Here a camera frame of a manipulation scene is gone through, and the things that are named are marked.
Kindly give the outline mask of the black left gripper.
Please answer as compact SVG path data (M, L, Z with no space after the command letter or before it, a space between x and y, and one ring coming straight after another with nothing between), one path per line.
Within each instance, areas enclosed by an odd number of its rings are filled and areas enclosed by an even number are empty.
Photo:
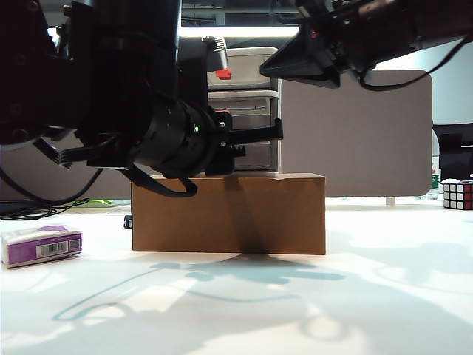
M245 157L244 146L233 143L258 143L283 139L282 119L276 118L274 125L258 129L233 129L233 118L227 109L211 110L215 123L216 146L211 149L212 158L205 168L206 176L229 175L235 170L235 158Z

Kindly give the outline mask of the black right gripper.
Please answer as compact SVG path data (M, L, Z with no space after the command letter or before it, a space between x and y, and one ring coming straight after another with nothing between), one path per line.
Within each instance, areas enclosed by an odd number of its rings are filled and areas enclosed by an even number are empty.
M368 1L295 1L302 14L297 34L259 67L265 77L337 89L341 71L374 68L361 8Z

